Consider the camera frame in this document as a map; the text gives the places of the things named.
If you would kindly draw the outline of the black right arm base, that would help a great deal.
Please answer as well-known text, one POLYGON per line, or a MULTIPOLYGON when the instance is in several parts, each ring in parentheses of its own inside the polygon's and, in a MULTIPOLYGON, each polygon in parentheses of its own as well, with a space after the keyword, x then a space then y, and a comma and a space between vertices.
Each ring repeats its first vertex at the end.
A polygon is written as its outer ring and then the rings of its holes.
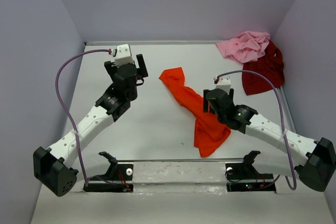
POLYGON ((225 164, 228 192, 272 191, 276 192, 273 174, 261 174, 253 167, 260 151, 251 151, 241 162, 225 164))

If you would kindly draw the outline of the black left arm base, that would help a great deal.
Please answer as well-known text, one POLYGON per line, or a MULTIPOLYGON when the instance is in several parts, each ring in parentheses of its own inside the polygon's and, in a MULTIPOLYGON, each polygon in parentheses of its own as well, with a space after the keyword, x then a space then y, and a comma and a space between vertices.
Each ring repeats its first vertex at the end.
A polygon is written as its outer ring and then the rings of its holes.
POLYGON ((118 161, 107 152, 96 156, 97 163, 89 165, 94 172, 102 174, 89 177, 89 182, 83 186, 87 193, 132 193, 134 163, 118 161))

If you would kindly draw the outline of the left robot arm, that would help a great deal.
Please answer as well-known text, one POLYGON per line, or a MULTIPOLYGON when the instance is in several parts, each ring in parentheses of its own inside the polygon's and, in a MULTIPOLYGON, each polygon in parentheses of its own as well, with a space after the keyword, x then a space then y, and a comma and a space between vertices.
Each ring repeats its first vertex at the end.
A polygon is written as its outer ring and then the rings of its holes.
POLYGON ((117 159, 109 153, 100 152, 85 164, 81 151, 130 108, 148 71, 142 54, 135 59, 117 54, 104 67, 112 84, 87 115, 59 141, 33 153, 34 176, 58 197, 70 192, 81 180, 121 176, 117 159))

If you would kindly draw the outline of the orange t shirt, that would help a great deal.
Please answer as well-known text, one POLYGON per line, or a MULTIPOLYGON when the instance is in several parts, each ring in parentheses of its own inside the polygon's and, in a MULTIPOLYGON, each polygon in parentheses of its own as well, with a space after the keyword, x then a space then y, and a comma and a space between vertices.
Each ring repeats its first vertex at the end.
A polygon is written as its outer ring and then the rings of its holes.
POLYGON ((198 148, 200 157, 211 156, 228 139, 230 128, 219 123, 215 115, 203 112, 203 97, 185 85, 181 67, 164 70, 159 79, 177 103, 195 117, 194 147, 198 148))

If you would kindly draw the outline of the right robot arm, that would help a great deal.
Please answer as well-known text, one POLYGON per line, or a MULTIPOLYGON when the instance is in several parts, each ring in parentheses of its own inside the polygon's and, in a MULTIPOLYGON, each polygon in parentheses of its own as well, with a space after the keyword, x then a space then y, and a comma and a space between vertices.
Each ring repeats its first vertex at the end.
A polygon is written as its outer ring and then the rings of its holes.
POLYGON ((314 140, 279 126, 247 105, 235 105, 234 90, 204 90, 203 111, 216 116, 231 130, 255 137, 286 153, 287 158, 262 156, 260 151, 245 155, 241 171, 248 178, 259 173, 294 177, 315 191, 324 192, 335 172, 335 149, 326 139, 314 140))

